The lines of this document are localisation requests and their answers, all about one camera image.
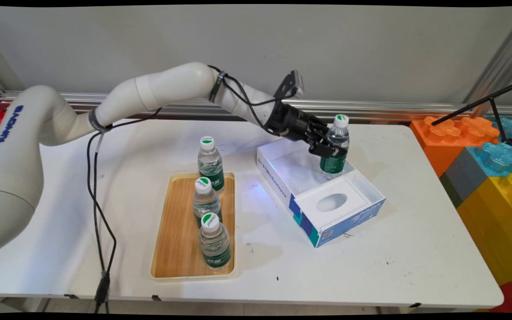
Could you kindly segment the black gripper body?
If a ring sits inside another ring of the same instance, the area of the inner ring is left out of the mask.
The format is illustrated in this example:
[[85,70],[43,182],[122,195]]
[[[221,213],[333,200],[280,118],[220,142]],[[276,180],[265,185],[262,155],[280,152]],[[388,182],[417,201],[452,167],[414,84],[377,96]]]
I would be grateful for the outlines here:
[[325,136],[312,131],[312,114],[285,103],[274,105],[265,129],[288,140],[304,140],[307,143],[313,136]]

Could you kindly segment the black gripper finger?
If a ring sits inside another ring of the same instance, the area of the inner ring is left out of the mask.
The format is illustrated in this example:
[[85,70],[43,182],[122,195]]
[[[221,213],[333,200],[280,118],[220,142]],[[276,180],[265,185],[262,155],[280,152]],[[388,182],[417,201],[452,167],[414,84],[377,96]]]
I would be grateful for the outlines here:
[[348,153],[346,148],[335,145],[325,136],[313,136],[308,144],[309,153],[323,158],[346,157]]
[[329,131],[328,125],[319,119],[317,116],[312,115],[312,131],[316,134],[325,135]]

